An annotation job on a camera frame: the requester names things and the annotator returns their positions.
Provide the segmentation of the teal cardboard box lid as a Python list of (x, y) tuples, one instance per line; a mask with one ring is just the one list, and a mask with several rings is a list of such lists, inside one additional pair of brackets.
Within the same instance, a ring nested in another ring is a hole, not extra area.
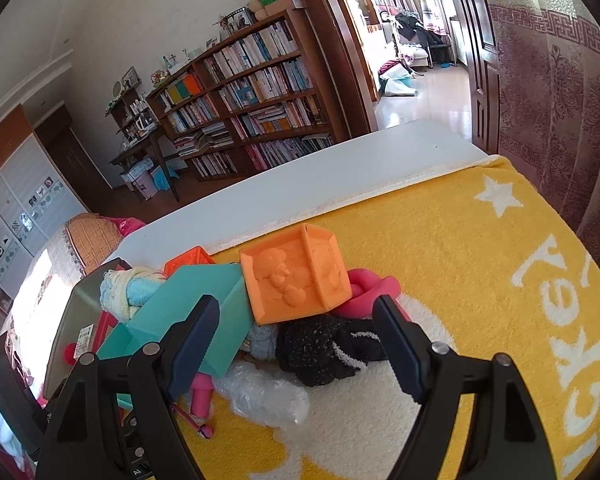
[(237, 263), (181, 266), (129, 323), (114, 328), (97, 355), (102, 359), (130, 356), (143, 344), (160, 340), (171, 325), (188, 317), (204, 295), (219, 301), (220, 322), (199, 370), (224, 376), (254, 323)]

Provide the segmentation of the clear plastic bag wad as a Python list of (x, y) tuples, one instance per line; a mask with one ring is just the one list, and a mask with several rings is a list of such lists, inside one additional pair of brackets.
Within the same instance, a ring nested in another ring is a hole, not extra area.
[(250, 362), (234, 361), (212, 382), (236, 415), (255, 424), (286, 428), (303, 424), (309, 415), (305, 388)]

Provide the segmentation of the orange rubber cube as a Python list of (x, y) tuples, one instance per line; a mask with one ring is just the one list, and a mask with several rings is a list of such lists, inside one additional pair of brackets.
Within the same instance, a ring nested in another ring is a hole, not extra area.
[(239, 252), (252, 314), (260, 325), (327, 313), (352, 298), (336, 235), (300, 223)]
[(214, 264), (214, 260), (201, 246), (195, 246), (182, 252), (163, 266), (163, 274), (170, 278), (181, 266), (198, 266), (198, 264)]

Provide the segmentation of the pink foam twist roller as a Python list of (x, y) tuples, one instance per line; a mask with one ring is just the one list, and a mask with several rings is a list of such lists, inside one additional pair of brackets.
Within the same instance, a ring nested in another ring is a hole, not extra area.
[(381, 278), (368, 269), (351, 269), (348, 271), (352, 297), (330, 313), (338, 318), (362, 320), (369, 318), (373, 312), (375, 300), (380, 296), (390, 296), (393, 300), (402, 292), (399, 281), (391, 275)]

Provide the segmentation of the black fuzzy sock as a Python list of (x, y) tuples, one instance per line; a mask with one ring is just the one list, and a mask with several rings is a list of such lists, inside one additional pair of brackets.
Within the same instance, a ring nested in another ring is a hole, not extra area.
[(387, 359), (372, 320), (330, 314), (298, 318), (277, 327), (275, 357), (283, 372), (307, 387), (353, 377)]

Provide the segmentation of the red metal tin box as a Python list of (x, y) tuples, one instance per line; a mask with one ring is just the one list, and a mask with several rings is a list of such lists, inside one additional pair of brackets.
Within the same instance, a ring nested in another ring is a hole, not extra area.
[(50, 350), (42, 393), (45, 400), (50, 400), (60, 383), (71, 373), (73, 365), (65, 358), (68, 344), (77, 342), (80, 330), (96, 325), (100, 318), (99, 287), (105, 273), (109, 270), (129, 270), (130, 267), (129, 263), (115, 258), (103, 263), (74, 285)]

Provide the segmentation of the bed with red blanket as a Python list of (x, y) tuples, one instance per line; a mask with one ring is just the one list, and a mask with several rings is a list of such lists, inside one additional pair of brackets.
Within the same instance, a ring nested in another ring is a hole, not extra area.
[[(122, 240), (145, 225), (133, 217), (105, 218), (117, 225)], [(69, 245), (67, 222), (33, 258), (3, 325), (23, 370), (36, 380), (46, 374), (50, 349), (73, 287), (87, 275)]]

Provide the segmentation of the grey knitted sock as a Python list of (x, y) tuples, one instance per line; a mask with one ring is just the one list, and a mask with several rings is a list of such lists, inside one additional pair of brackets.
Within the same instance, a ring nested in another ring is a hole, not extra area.
[(254, 323), (242, 342), (240, 350), (258, 361), (274, 361), (277, 335), (276, 324), (259, 325)]

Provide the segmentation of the orange checked pillow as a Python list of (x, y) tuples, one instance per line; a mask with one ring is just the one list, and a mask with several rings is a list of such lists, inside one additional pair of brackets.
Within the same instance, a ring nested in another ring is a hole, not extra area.
[(65, 229), (84, 275), (97, 269), (122, 241), (117, 225), (99, 214), (78, 214)]

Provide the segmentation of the white wardrobe with stickers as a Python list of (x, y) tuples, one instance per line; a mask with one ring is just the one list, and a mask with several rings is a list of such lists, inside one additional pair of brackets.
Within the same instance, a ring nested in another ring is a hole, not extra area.
[(0, 122), (0, 310), (7, 313), (29, 266), (68, 220), (86, 211), (21, 106)]

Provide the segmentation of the yellow white towel mat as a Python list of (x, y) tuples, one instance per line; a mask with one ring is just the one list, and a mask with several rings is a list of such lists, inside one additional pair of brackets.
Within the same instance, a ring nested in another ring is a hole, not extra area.
[[(332, 231), (348, 268), (394, 276), (399, 304), (465, 356), (508, 353), (538, 407), (559, 478), (600, 447), (600, 269), (505, 158), (337, 168), (288, 162), (130, 235), (119, 254), (158, 269), (194, 246), (237, 260), (279, 226)], [(388, 363), (311, 391), (293, 430), (247, 422), (220, 401), (219, 433), (190, 446), (210, 479), (382, 479), (417, 406)]]

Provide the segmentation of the wooden bookshelf with books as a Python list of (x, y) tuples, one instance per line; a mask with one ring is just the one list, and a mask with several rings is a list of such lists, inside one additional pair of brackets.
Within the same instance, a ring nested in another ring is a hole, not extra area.
[(147, 102), (198, 180), (249, 177), (349, 139), (306, 11), (249, 25), (186, 63)]

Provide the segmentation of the purple patterned curtain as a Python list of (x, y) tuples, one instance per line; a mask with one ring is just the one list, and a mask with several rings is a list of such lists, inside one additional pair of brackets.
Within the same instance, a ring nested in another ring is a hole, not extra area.
[(528, 6), (490, 11), (500, 63), (498, 148), (600, 267), (600, 28)]

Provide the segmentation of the dark wooden door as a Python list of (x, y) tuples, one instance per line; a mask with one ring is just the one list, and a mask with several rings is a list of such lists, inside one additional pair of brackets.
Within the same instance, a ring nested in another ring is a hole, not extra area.
[(453, 0), (465, 39), (471, 104), (471, 142), (486, 154), (498, 152), (500, 74), (498, 49), (486, 0)]

